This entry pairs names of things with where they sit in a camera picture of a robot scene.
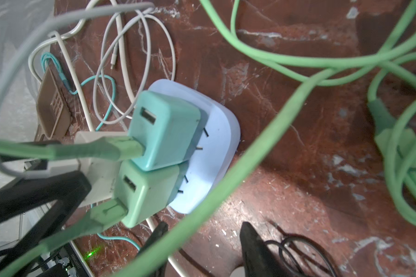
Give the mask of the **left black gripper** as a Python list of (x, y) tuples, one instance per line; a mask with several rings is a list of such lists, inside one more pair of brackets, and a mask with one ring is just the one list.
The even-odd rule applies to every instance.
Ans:
[(44, 204), (52, 206), (14, 247), (0, 251), (0, 270), (58, 233), (91, 191), (77, 159), (48, 162), (39, 158), (30, 172), (37, 177), (17, 177), (0, 189), (0, 223)]

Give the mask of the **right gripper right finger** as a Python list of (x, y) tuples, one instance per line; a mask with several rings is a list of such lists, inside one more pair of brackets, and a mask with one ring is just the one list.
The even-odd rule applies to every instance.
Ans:
[(249, 222), (242, 223), (239, 237), (246, 277), (284, 276), (279, 262)]

